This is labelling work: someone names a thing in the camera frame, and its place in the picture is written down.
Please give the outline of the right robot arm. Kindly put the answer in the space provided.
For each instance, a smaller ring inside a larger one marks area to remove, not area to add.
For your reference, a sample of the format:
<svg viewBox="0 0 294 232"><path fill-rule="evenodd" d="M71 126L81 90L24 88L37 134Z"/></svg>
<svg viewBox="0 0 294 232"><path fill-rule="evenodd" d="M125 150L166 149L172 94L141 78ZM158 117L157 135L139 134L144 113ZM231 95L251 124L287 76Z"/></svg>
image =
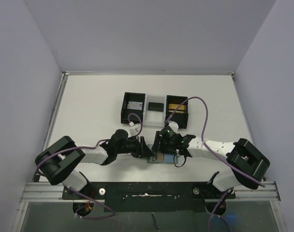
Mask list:
<svg viewBox="0 0 294 232"><path fill-rule="evenodd" d="M258 189L270 167L270 161L247 139L237 142L204 141L187 134L182 136L166 126L157 131L152 151L186 158L218 160L227 165L229 171L217 171L210 179L220 192L236 186Z"/></svg>

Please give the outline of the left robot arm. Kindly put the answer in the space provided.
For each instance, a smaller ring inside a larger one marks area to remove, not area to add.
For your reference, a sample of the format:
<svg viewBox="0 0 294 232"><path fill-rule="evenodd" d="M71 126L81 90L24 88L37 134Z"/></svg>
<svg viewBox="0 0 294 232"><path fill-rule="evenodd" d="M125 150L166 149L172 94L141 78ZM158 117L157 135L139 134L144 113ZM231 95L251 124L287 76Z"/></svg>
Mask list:
<svg viewBox="0 0 294 232"><path fill-rule="evenodd" d="M139 159L154 155L144 137L129 136L123 129L116 130L110 139L100 140L95 146L78 146L69 136L63 136L36 157L36 171L52 186L62 184L82 192L89 181L75 170L76 166L79 163L109 165L119 154L130 154Z"/></svg>

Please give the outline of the green leather card holder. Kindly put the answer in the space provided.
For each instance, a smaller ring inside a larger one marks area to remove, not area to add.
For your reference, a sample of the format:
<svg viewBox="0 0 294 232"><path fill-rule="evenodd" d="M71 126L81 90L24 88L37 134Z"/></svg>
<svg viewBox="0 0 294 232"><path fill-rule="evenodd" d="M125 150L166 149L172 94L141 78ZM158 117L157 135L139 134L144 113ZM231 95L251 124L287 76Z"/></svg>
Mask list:
<svg viewBox="0 0 294 232"><path fill-rule="evenodd" d="M178 163L177 157L173 161L174 155L172 154L163 154L160 152L154 152L152 157L147 158L147 163L149 164L174 164Z"/></svg>

